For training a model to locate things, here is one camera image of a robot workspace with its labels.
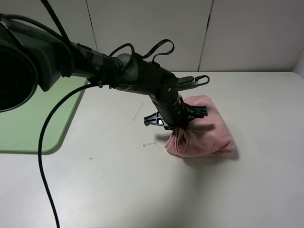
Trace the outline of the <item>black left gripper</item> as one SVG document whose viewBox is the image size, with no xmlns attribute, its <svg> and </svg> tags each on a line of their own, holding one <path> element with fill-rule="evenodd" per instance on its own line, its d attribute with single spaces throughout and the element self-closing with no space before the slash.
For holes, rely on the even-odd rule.
<svg viewBox="0 0 304 228">
<path fill-rule="evenodd" d="M 157 108 L 157 112 L 144 117 L 144 125 L 156 125 L 164 127 L 165 130 L 174 130 L 175 128 L 187 128 L 189 122 L 208 116 L 206 106 L 192 106 L 177 98 L 174 102 L 161 103 L 152 99 Z"/>
</svg>

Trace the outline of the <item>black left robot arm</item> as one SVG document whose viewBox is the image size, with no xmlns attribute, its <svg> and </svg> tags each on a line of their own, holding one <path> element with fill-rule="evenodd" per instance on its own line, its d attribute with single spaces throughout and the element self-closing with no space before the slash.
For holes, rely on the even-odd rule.
<svg viewBox="0 0 304 228">
<path fill-rule="evenodd" d="M 177 78 L 157 62 L 130 54 L 109 56 L 77 43 L 69 43 L 43 24 L 19 15 L 0 17 L 0 110 L 26 103 L 40 87 L 48 91 L 61 77 L 78 76 L 91 84 L 148 95 L 157 112 L 144 124 L 167 130 L 186 128 L 204 118 L 205 106 L 184 102 L 180 91 L 201 86 L 200 77 Z"/>
</svg>

